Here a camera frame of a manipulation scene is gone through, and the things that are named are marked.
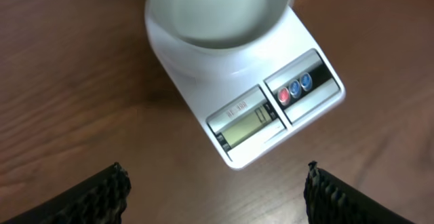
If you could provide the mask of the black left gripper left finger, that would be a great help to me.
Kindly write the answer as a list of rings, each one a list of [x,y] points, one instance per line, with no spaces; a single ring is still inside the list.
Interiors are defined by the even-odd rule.
[[[6,223],[121,224],[131,188],[127,171],[116,162]]]

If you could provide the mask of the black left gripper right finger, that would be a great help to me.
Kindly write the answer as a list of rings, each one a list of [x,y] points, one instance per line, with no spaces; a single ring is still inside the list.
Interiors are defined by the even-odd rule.
[[[326,170],[309,163],[304,200],[310,224],[412,224]]]

